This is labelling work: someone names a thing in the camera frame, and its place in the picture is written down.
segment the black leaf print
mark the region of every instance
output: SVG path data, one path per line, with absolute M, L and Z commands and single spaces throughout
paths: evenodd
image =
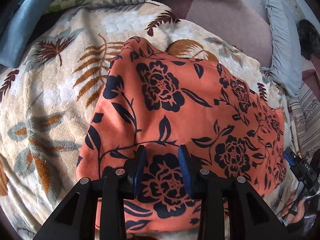
M 250 124 L 249 120 L 244 116 L 244 123 L 248 126 Z
M 141 48 L 139 48 L 139 53 L 141 57 L 147 57 Z
M 238 121 L 238 120 L 241 120 L 241 117 L 240 117 L 239 114 L 234 114 L 234 115 L 232 116 L 232 119 L 235 120 L 235 121 Z
M 153 54 L 154 54 L 154 51 L 153 51 L 153 49 L 150 47 L 149 44 L 147 44 L 147 52 L 148 52 L 149 55 L 153 55 Z
M 195 139 L 195 138 L 191 138 L 191 140 L 193 141 L 193 143 L 201 148 L 208 148 L 211 146 L 211 142 L 212 139 L 209 138 L 209 137 L 202 137 L 202 138 L 198 138 L 198 139 Z
M 112 69 L 114 62 L 115 62 L 114 60 L 111 60 L 109 69 Z
M 259 122 L 260 118 L 255 113 L 253 113 L 253 114 L 254 114 L 254 117 L 256 118 L 257 122 Z
M 129 159 L 127 156 L 121 154 L 119 151 L 117 150 L 112 150 L 110 152 L 110 156 L 111 157 L 114 157 L 114 158 L 117 158 L 117 159 Z
M 193 154 L 191 154 L 190 153 L 190 155 L 191 155 L 191 157 L 193 157 L 193 158 L 197 158 L 197 159 L 199 159 L 200 161 L 201 161 L 201 165 L 211 165 L 206 159 L 204 159 L 204 158 L 201 158 L 201 157 L 198 157 L 198 156 L 194 156 Z
M 221 94 L 224 97 L 224 99 L 229 102 L 229 96 L 228 94 L 223 90 L 223 88 L 221 88 Z
M 225 81 L 224 78 L 220 78 L 219 83 L 223 85 L 224 88 L 227 88 L 229 86 L 229 82 Z
M 196 206 L 192 213 L 194 214 L 194 213 L 197 213 L 197 212 L 199 212 L 199 211 L 201 211 L 201 204 L 199 204 L 198 206 Z
M 267 174 L 265 174 L 265 176 L 264 176 L 264 189 L 266 189 L 267 186 L 268 186 L 268 176 L 267 176 Z
M 203 75 L 203 67 L 200 64 L 196 63 L 194 63 L 193 66 L 195 67 L 198 77 L 201 78 Z
M 81 162 L 82 159 L 83 159 L 83 158 L 82 158 L 81 156 L 78 157 L 77 167 L 78 167 L 78 165 L 80 164 L 80 162 Z
M 250 140 L 249 140 L 248 137 L 244 137 L 244 139 L 245 139 L 246 145 L 248 146 L 248 148 L 249 148 L 250 150 L 252 150 L 252 151 L 258 151 L 258 150 L 260 149 L 260 148 L 256 148 L 256 147 L 250 142 Z
M 139 220 L 139 221 L 132 221 L 129 220 L 125 223 L 125 230 L 140 230 L 144 228 L 148 223 L 150 223 L 152 220 Z
M 151 210 L 139 207 L 127 200 L 124 200 L 124 211 L 135 217 L 149 217 L 152 215 Z
M 159 123 L 159 141 L 166 142 L 171 134 L 171 126 L 168 118 L 164 116 L 164 118 Z
M 141 42 L 140 37 L 137 37 L 137 36 L 133 36 L 133 37 L 131 37 L 129 40 L 135 40 L 137 43 L 140 43 L 140 42 Z
M 100 139 L 99 133 L 97 132 L 97 130 L 92 125 L 90 125 L 88 133 L 89 133 L 89 135 L 91 137 L 91 140 L 93 141 L 93 144 L 95 145 L 98 153 L 100 153 L 101 139 Z
M 234 128 L 235 128 L 234 125 L 228 125 L 227 128 L 225 128 L 225 129 L 222 130 L 221 136 L 225 136 L 225 135 L 228 135 L 228 134 L 232 133 L 232 131 L 233 131 Z
M 243 177 L 245 177 L 246 180 L 251 181 L 251 176 L 248 173 L 242 174 Z
M 272 144 L 269 143 L 269 142 L 267 142 L 264 146 L 267 147 L 267 148 L 272 148 Z
M 172 61 L 172 63 L 177 66 L 183 66 L 185 64 L 185 62 L 182 62 L 182 61 Z
M 220 63 L 217 64 L 217 71 L 219 73 L 219 76 L 221 76 L 221 74 L 222 74 L 222 66 L 221 66 Z
M 94 122 L 94 123 L 101 122 L 102 117 L 103 117 L 102 113 L 95 113 L 94 117 L 92 119 L 92 122 Z
M 184 92 L 188 97 L 190 97 L 193 101 L 198 103 L 199 105 L 205 106 L 205 107 L 212 107 L 210 106 L 204 99 L 196 95 L 194 92 L 190 91 L 189 89 L 182 88 L 182 92 Z
M 120 95 L 124 90 L 124 82 L 120 75 L 108 76 L 107 84 L 103 91 L 103 97 L 105 99 L 113 99 Z
M 256 158 L 256 159 L 260 159 L 260 160 L 263 160 L 264 159 L 264 155 L 261 154 L 261 153 L 255 153 L 252 155 L 253 158 Z
M 247 132 L 247 136 L 249 136 L 249 137 L 254 137 L 254 135 L 255 135 L 255 131 L 254 130 L 250 130 L 250 131 Z
M 130 52 L 130 59 L 131 59 L 131 62 L 133 62 L 135 59 L 138 59 L 139 58 L 139 54 L 135 51 L 132 51 Z
M 216 134 L 219 133 L 220 126 L 218 125 L 218 119 L 214 122 L 213 129 Z
M 136 120 L 128 112 L 127 109 L 125 109 L 121 104 L 118 104 L 118 103 L 113 102 L 112 105 L 125 122 L 127 123 L 132 122 L 134 125 L 136 125 Z
M 88 135 L 85 136 L 84 142 L 90 149 L 94 150 L 93 145 L 92 145 Z
M 187 201 L 186 202 L 186 206 L 187 207 L 193 207 L 195 205 L 195 202 L 193 202 L 193 201 Z
M 199 218 L 191 218 L 190 224 L 195 225 L 195 224 L 199 223 L 199 221 L 200 221 Z

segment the light blue pillow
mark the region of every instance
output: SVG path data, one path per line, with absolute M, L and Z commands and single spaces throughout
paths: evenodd
M 0 35 L 0 64 L 17 68 L 26 44 L 51 0 L 25 0 Z
M 286 0 L 263 0 L 272 34 L 271 79 L 285 88 L 291 97 L 300 93 L 301 52 L 295 14 Z

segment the orange floral blanket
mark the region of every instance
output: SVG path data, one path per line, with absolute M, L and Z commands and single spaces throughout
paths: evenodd
M 283 130 L 281 109 L 270 108 L 217 60 L 177 58 L 132 37 L 110 63 L 76 175 L 99 179 L 144 144 L 148 163 L 137 199 L 124 202 L 126 229 L 197 227 L 201 202 L 185 192 L 178 146 L 186 144 L 221 177 L 244 176 L 265 196 L 286 174 Z

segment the brown fern print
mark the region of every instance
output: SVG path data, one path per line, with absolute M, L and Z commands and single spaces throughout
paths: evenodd
M 178 23 L 180 22 L 179 19 L 175 17 L 172 11 L 165 11 L 164 13 L 160 14 L 154 21 L 149 23 L 148 27 L 145 30 L 148 30 L 147 33 L 149 36 L 153 36 L 153 28 L 159 27 L 162 23 Z
M 85 48 L 84 55 L 80 57 L 78 62 L 84 61 L 75 71 L 87 69 L 77 80 L 73 87 L 87 81 L 86 84 L 80 89 L 77 96 L 77 101 L 91 89 L 100 83 L 98 89 L 88 98 L 86 107 L 92 104 L 100 95 L 101 90 L 106 83 L 108 77 L 109 67 L 107 62 L 110 62 L 114 56 L 118 55 L 124 45 L 122 41 L 107 42 L 106 39 L 98 34 L 103 40 L 100 46 L 89 46 Z
M 7 187 L 8 182 L 9 182 L 9 179 L 7 175 L 4 173 L 2 162 L 0 161 L 0 196 L 8 195 L 8 187 Z
M 75 36 L 68 37 L 66 40 L 62 41 L 63 38 L 58 38 L 56 43 L 52 41 L 39 41 L 38 45 L 40 50 L 36 51 L 34 56 L 39 56 L 39 60 L 36 62 L 41 62 L 41 64 L 46 63 L 50 59 L 59 56 L 60 66 L 62 66 L 62 58 L 60 52 L 62 52 L 74 39 Z
M 258 89 L 259 89 L 260 98 L 263 101 L 267 102 L 267 98 L 266 98 L 267 93 L 266 93 L 266 89 L 264 88 L 264 84 L 257 83 L 257 85 L 258 85 Z
M 14 71 L 11 71 L 7 78 L 4 80 L 4 83 L 2 87 L 0 88 L 0 103 L 2 102 L 2 97 L 5 96 L 5 93 L 7 92 L 8 89 L 11 88 L 11 83 L 15 81 L 16 75 L 19 74 L 19 70 L 16 69 Z

